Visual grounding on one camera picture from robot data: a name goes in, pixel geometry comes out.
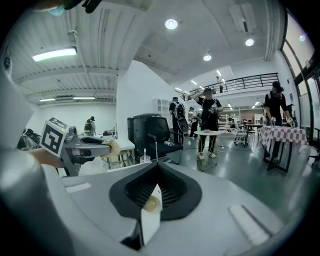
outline black bag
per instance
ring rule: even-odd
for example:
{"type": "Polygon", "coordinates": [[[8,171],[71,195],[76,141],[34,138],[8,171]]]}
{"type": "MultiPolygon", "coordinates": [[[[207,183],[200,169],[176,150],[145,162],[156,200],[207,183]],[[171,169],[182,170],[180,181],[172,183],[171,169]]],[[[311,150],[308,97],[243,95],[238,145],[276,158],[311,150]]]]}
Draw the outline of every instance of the black bag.
{"type": "Polygon", "coordinates": [[[91,122],[87,122],[84,126],[85,131],[91,131],[92,130],[92,125],[91,122]]]}

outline white wall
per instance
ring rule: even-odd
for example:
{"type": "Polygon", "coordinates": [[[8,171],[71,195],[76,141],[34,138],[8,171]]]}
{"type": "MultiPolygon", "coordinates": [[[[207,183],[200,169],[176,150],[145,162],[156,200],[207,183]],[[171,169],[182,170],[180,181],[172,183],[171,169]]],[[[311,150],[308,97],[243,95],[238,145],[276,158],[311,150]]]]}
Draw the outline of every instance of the white wall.
{"type": "Polygon", "coordinates": [[[27,124],[38,134],[41,134],[45,120],[52,117],[75,126],[78,132],[83,132],[87,119],[94,116],[96,134],[102,134],[116,126],[116,105],[115,104],[84,104],[64,105],[35,108],[34,113],[27,124]]]}
{"type": "Polygon", "coordinates": [[[234,79],[277,72],[272,61],[264,61],[263,59],[256,59],[231,65],[231,70],[234,79]]]}
{"type": "Polygon", "coordinates": [[[150,68],[133,60],[127,72],[120,73],[118,78],[116,117],[119,138],[128,138],[128,117],[154,112],[153,99],[171,101],[178,96],[174,88],[150,68]]]}

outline air conditioner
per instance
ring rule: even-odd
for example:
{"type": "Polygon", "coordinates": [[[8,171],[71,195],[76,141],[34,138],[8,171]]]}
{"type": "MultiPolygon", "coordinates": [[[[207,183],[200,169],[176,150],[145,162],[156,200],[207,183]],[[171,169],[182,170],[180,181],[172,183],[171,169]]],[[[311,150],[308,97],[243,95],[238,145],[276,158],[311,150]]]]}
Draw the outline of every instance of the air conditioner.
{"type": "Polygon", "coordinates": [[[236,4],[230,9],[236,30],[251,33],[257,27],[254,10],[250,3],[236,4]]]}

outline ceiling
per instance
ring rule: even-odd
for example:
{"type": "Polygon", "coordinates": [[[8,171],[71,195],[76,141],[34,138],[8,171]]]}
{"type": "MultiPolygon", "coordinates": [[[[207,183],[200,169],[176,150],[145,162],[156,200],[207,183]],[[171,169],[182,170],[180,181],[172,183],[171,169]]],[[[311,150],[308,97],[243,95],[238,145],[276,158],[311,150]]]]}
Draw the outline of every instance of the ceiling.
{"type": "MultiPolygon", "coordinates": [[[[81,5],[61,16],[28,12],[9,39],[12,79],[34,103],[64,96],[116,102],[118,73],[132,59],[174,87],[185,84],[191,90],[188,81],[195,78],[204,86],[215,83],[217,68],[226,80],[232,79],[228,65],[266,54],[266,10],[264,0],[102,0],[91,14],[81,5]],[[253,10],[251,32],[238,31],[230,12],[243,3],[253,10]],[[174,30],[164,26],[170,18],[178,21],[174,30]],[[249,37],[255,40],[251,47],[245,46],[249,37]],[[32,59],[70,46],[77,48],[77,55],[32,59]],[[208,53],[212,60],[203,61],[208,53]]],[[[277,37],[274,43],[277,48],[277,37]]]]}

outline black office chair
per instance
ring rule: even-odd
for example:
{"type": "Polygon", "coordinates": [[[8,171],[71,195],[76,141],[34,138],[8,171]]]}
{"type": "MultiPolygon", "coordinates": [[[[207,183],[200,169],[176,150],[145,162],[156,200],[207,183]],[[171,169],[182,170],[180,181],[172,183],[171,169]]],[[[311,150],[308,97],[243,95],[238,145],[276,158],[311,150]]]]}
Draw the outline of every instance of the black office chair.
{"type": "Polygon", "coordinates": [[[149,143],[149,150],[151,150],[151,155],[156,157],[156,161],[158,162],[161,158],[169,158],[167,157],[168,153],[179,151],[179,161],[174,162],[175,164],[179,164],[181,160],[181,150],[184,147],[181,145],[181,133],[173,132],[169,130],[168,122],[165,117],[154,117],[148,118],[146,125],[147,135],[152,138],[149,143]],[[170,138],[170,134],[177,134],[179,136],[179,144],[174,143],[173,145],[165,145],[165,141],[168,141],[170,138]]]}

